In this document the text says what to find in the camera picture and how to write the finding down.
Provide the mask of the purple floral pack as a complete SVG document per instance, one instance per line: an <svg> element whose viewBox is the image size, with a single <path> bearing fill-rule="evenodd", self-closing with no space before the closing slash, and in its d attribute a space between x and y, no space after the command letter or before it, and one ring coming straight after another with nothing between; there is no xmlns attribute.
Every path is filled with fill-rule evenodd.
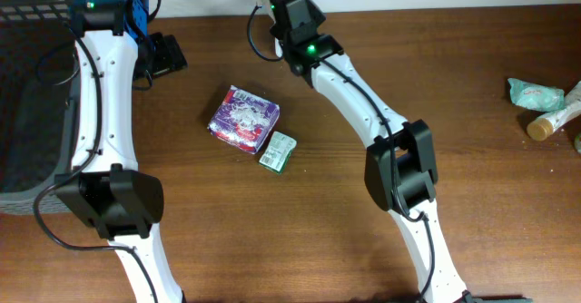
<svg viewBox="0 0 581 303"><path fill-rule="evenodd" d="M208 130L219 140L255 154L280 114L278 104L232 85L212 116Z"/></svg>

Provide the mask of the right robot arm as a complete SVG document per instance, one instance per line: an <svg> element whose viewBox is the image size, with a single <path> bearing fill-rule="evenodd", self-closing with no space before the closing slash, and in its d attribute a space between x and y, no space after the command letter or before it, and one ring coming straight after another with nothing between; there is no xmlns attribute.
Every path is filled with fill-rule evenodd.
<svg viewBox="0 0 581 303"><path fill-rule="evenodd" d="M420 302L472 302L440 226L438 171L427 124L389 108L360 77L350 57L319 26L326 17L312 0L267 0L290 70L327 98L366 149L370 197L397 224L416 270Z"/></svg>

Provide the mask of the green lidded small jar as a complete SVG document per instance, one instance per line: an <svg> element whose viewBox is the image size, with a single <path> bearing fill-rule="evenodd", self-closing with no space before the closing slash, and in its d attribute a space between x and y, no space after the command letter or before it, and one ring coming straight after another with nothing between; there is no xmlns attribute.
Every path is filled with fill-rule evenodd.
<svg viewBox="0 0 581 303"><path fill-rule="evenodd" d="M577 153L581 153L581 133L579 133L574 139L574 147Z"/></svg>

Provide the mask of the mint green wipes packet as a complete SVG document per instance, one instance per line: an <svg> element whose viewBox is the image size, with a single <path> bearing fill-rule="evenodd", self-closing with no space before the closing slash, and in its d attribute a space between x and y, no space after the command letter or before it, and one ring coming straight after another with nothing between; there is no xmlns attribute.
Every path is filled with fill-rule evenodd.
<svg viewBox="0 0 581 303"><path fill-rule="evenodd" d="M565 92L561 89L516 78L508 78L507 81L510 100L516 106L537 112L553 112L565 105Z"/></svg>

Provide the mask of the green white soap box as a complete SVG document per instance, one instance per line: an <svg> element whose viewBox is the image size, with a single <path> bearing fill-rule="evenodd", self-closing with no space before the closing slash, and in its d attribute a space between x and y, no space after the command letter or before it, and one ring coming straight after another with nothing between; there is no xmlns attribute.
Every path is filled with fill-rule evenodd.
<svg viewBox="0 0 581 303"><path fill-rule="evenodd" d="M285 166L297 146L297 141L281 132L274 132L259 164L266 169L283 173Z"/></svg>

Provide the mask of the white leafy cream tube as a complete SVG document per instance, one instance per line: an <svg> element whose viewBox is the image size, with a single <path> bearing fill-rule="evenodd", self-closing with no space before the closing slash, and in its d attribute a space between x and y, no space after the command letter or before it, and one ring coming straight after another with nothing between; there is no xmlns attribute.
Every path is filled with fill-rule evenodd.
<svg viewBox="0 0 581 303"><path fill-rule="evenodd" d="M565 96L562 109L547 112L527 126L527 134L535 141L541 142L555 133L559 128L580 115L580 83Z"/></svg>

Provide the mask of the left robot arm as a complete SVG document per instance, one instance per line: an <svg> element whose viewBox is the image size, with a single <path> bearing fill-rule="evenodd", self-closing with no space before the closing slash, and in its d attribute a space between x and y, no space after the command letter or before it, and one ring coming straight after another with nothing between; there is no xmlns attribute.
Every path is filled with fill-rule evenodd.
<svg viewBox="0 0 581 303"><path fill-rule="evenodd" d="M148 35L149 0L73 0L80 103L71 170L56 176L56 197L117 253L139 302L183 302L161 238L161 182L139 172L133 147L134 81L181 69L175 41Z"/></svg>

